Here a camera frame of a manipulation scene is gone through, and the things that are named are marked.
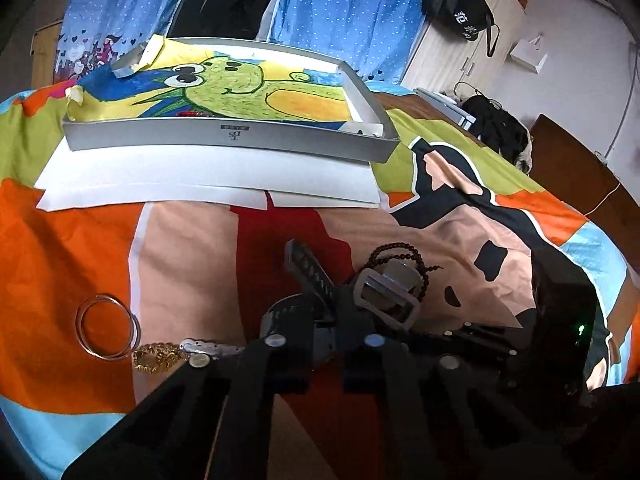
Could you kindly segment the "green dinosaur cartoon towel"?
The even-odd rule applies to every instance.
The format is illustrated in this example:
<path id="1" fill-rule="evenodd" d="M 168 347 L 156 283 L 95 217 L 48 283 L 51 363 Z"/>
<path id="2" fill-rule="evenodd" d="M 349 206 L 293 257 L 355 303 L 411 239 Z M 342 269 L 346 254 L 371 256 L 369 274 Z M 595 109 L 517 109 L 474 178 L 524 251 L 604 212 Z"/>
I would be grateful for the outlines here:
<path id="1" fill-rule="evenodd" d="M 154 35 L 140 58 L 104 64 L 66 91 L 71 122 L 216 117 L 275 122 L 352 120 L 341 77 L 189 46 Z"/>

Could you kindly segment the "black strap smart watch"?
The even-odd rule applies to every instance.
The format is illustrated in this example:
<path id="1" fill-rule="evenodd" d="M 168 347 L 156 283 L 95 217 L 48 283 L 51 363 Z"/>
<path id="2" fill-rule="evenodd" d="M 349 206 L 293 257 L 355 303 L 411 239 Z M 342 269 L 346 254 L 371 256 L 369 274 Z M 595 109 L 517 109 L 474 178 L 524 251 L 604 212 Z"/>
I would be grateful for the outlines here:
<path id="1" fill-rule="evenodd" d="M 352 291 L 335 285 L 312 251 L 298 240 L 285 244 L 284 266 L 302 291 L 269 308 L 262 317 L 260 340 L 269 349 L 294 346 L 336 353 L 354 310 Z"/>

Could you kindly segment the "white paper bag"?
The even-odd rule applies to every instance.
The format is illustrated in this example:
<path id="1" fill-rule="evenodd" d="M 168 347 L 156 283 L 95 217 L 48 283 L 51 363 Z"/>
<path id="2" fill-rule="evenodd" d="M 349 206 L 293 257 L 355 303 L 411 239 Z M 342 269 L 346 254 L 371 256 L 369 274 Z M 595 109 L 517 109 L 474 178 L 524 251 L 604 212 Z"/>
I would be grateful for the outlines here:
<path id="1" fill-rule="evenodd" d="M 548 52 L 544 48 L 544 35 L 538 34 L 530 39 L 518 40 L 509 56 L 519 66 L 539 74 L 548 60 Z"/>

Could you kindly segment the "wooden cabinet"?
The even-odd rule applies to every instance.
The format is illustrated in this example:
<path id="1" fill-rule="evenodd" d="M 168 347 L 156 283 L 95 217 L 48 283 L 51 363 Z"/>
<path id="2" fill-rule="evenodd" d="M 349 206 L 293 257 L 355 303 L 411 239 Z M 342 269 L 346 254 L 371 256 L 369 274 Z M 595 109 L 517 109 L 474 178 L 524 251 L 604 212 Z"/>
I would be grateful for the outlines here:
<path id="1" fill-rule="evenodd" d="M 62 28 L 62 20 L 38 28 L 32 35 L 30 55 L 32 56 L 32 88 L 52 84 L 56 48 Z"/>

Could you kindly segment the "white storage box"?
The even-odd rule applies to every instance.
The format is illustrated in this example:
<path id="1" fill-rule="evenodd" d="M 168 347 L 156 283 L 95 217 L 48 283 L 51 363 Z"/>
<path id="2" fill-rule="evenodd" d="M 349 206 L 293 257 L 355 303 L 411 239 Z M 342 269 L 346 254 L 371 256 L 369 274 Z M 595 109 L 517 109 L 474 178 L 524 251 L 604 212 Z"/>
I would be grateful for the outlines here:
<path id="1" fill-rule="evenodd" d="M 456 101 L 448 98 L 448 96 L 422 88 L 415 88 L 413 92 L 463 130 L 469 131 L 474 124 L 475 118 L 465 110 L 462 110 Z"/>

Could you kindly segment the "blue dotted curtain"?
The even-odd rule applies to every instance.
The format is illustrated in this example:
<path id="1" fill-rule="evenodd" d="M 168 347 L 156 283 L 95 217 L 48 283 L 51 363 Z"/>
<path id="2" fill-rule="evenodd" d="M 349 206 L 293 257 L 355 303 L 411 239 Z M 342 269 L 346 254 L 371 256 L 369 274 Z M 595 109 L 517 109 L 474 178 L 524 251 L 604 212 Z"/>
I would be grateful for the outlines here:
<path id="1" fill-rule="evenodd" d="M 70 0 L 53 80 L 79 79 L 168 31 L 180 0 Z"/>
<path id="2" fill-rule="evenodd" d="M 346 62 L 397 84 L 424 24 L 421 0 L 274 0 L 267 40 Z"/>

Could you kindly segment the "white wardrobe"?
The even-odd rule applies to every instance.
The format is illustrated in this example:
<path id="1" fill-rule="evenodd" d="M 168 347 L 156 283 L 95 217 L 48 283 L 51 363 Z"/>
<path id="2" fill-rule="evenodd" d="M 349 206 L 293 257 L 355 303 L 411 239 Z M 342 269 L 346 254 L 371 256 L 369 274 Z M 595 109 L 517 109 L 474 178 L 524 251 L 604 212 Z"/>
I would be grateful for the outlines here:
<path id="1" fill-rule="evenodd" d="M 518 41 L 525 11 L 518 0 L 486 0 L 498 26 L 493 56 L 486 55 L 486 34 L 474 42 L 457 37 L 439 24 L 425 23 L 416 37 L 400 84 L 465 99 L 474 89 L 487 93 Z"/>

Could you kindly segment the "black clothes pile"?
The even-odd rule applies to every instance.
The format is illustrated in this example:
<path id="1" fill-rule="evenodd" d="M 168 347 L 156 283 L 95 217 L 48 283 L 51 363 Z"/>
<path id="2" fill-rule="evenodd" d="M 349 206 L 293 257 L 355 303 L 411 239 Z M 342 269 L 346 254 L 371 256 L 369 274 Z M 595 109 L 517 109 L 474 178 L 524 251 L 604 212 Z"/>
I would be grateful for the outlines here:
<path id="1" fill-rule="evenodd" d="M 462 103 L 462 110 L 475 118 L 469 128 L 480 142 L 524 174 L 533 167 L 533 141 L 528 129 L 499 103 L 482 94 Z"/>

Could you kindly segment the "black drawstring bag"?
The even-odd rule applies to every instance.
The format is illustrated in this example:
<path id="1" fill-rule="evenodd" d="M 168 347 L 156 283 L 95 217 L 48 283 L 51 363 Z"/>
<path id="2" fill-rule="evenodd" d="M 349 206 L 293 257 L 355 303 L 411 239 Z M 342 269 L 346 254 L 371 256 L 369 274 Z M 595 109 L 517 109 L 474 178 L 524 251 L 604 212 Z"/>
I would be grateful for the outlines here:
<path id="1" fill-rule="evenodd" d="M 486 0 L 421 0 L 422 13 L 450 32 L 474 42 L 486 32 L 486 55 L 492 58 L 500 37 L 500 27 Z"/>

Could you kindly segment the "right blue dotted curtain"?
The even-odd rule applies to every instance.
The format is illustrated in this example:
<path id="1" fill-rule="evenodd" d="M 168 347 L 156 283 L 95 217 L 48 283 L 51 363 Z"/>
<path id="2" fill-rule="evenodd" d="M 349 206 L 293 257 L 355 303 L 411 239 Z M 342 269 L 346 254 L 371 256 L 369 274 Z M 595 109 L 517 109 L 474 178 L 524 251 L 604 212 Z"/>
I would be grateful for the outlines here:
<path id="1" fill-rule="evenodd" d="M 267 40 L 346 62 L 397 84 L 424 24 L 421 0 L 274 0 Z"/>

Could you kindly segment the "left blue dotted curtain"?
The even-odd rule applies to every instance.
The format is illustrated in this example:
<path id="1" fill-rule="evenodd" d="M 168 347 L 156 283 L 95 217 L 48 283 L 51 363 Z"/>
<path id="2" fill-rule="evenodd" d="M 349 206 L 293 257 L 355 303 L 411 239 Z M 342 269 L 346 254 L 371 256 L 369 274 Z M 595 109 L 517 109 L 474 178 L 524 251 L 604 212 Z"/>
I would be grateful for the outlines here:
<path id="1" fill-rule="evenodd" d="M 70 0 L 53 80 L 79 79 L 168 31 L 180 0 Z"/>

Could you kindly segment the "colourful cartoon bed sheet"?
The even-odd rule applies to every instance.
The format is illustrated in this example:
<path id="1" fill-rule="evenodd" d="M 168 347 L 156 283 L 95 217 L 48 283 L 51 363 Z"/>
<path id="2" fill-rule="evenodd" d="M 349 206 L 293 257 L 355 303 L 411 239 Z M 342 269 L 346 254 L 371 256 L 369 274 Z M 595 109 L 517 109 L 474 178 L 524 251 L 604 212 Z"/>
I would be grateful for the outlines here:
<path id="1" fill-rule="evenodd" d="M 526 325 L 530 251 L 549 244 L 600 295 L 588 385 L 639 376 L 639 279 L 612 240 L 417 96 L 378 88 L 401 136 L 374 172 L 378 208 L 172 202 L 47 212 L 35 182 L 61 140 L 64 92 L 55 84 L 1 107 L 1 440 L 16 460 L 3 478 L 60 478 L 163 380 L 80 348 L 73 317 L 85 299 L 122 300 L 147 344 L 244 344 L 270 304 L 295 292 L 283 265 L 290 238 L 337 281 L 372 254 L 420 252 L 432 270 L 426 330 Z"/>

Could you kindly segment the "grey shallow cardboard box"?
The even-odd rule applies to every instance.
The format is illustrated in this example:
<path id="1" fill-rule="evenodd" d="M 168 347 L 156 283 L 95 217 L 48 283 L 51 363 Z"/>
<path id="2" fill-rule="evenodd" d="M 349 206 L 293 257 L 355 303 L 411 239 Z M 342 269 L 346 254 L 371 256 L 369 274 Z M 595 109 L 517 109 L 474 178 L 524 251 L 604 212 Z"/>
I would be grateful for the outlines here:
<path id="1" fill-rule="evenodd" d="M 280 44 L 228 38 L 175 38 L 189 46 L 226 52 L 235 58 L 256 58 L 290 67 L 336 73 L 346 94 L 349 122 L 275 122 L 216 117 L 143 117 L 71 122 L 63 119 L 73 151 L 138 145 L 210 145 L 261 148 L 360 162 L 386 162 L 399 142 L 398 133 L 382 105 L 344 61 Z M 140 46 L 123 58 L 140 58 Z"/>

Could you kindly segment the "brown wooden headboard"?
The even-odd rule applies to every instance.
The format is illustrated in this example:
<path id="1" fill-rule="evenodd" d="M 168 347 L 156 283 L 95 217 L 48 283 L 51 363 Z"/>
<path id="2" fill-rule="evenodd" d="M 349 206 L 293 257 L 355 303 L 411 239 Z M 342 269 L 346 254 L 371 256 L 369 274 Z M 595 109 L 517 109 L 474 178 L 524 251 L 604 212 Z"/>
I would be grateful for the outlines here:
<path id="1" fill-rule="evenodd" d="M 530 128 L 530 176 L 608 234 L 634 269 L 639 267 L 639 205 L 608 167 L 544 114 Z"/>

